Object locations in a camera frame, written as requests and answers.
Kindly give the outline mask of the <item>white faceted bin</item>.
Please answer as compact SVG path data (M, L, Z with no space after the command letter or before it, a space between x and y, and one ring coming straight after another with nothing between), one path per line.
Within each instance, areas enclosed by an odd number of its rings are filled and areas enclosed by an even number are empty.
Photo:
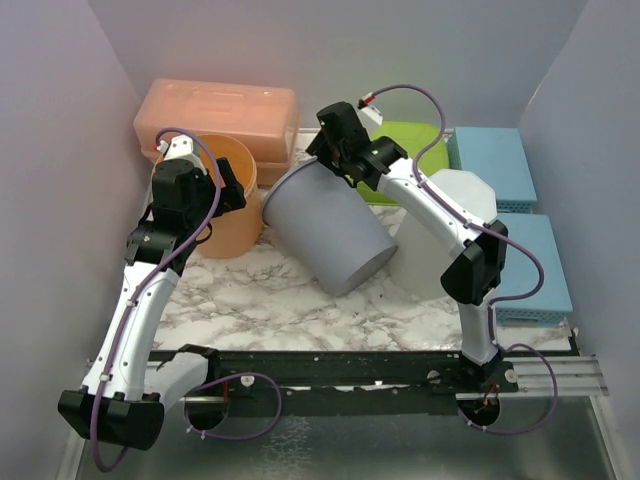
M497 217L495 192L476 174L442 169L430 180L482 223ZM441 243L409 213L399 224L395 240L398 249L389 262L393 283L424 301L445 297L440 277L452 258Z

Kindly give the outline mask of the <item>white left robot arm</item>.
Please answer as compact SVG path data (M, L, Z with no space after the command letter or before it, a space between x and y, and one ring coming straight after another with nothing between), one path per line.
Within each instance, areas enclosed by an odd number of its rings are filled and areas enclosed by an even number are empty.
M155 371L147 362L160 318L186 261L211 235L211 218L245 207L244 187L229 160L201 169L186 159L165 160L152 175L152 200L126 242L120 297L109 330L80 388L65 390L57 409L84 438L148 450L166 412L191 388L206 395L221 371L203 347L184 347Z

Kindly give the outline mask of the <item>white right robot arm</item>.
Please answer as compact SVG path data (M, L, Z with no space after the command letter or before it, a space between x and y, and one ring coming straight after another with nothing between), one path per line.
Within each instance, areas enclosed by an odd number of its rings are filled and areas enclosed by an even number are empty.
M395 200L446 250L451 263L440 277L458 304L462 328L461 383L481 391L496 376L501 354L491 333L489 301L500 284L506 260L508 230L461 207L427 177L414 160L387 136L372 140L354 106L339 101L316 114L320 131L307 152L334 175L355 186L366 184Z

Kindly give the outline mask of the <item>blue-grey round bin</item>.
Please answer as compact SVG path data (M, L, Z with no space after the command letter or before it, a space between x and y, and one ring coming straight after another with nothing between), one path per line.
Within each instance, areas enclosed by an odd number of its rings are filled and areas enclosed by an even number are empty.
M315 158L272 186L263 200L262 219L333 296L367 281L397 250L359 193Z

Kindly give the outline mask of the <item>large blue perforated basket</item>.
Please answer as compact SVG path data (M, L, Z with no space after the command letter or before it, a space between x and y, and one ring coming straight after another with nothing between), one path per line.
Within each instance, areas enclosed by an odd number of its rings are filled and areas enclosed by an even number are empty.
M493 188L497 210L531 213L537 195L516 128L455 127L447 141L450 166Z

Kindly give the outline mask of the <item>green plastic tray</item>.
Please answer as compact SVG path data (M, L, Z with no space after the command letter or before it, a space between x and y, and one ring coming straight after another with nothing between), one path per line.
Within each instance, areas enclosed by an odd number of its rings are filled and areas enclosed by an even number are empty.
M398 143L412 159L415 159L422 148L435 139L440 129L437 125L414 122L386 121L370 135L371 140L387 136ZM449 168L449 157L444 138L420 157L419 168L426 176L431 176L442 169ZM363 182L357 185L357 191L370 205L394 206L393 199L373 191Z

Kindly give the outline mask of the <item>orange round bin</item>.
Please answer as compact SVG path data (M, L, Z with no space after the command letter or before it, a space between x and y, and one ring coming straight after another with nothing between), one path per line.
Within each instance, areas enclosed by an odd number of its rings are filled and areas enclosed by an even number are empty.
M262 230L256 163L249 149L234 138L205 134L199 139L219 161L222 193L211 227L198 237L196 250L211 259L239 257Z

